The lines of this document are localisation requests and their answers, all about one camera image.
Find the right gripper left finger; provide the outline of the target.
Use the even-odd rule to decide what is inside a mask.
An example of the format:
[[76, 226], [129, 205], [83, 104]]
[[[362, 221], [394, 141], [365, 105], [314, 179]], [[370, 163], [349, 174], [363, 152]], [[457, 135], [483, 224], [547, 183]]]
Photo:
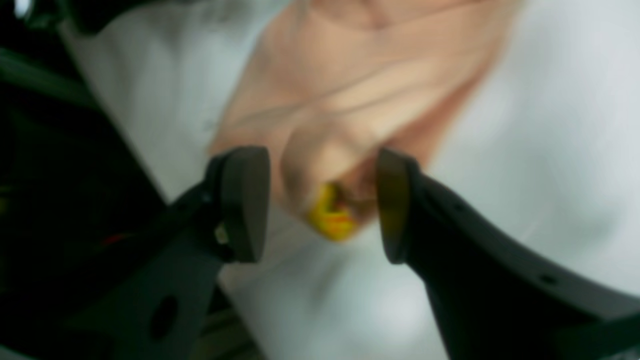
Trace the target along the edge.
[[270, 158], [263, 146], [213, 157], [202, 182], [142, 234], [80, 271], [87, 304], [66, 323], [62, 360], [185, 360], [225, 264], [265, 248]]

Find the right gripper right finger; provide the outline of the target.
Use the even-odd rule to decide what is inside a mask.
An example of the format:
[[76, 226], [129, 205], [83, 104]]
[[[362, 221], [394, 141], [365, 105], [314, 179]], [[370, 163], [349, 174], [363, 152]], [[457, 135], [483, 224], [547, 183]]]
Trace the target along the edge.
[[387, 260], [423, 281], [450, 360], [637, 360], [639, 298], [510, 238], [418, 162], [379, 151]]

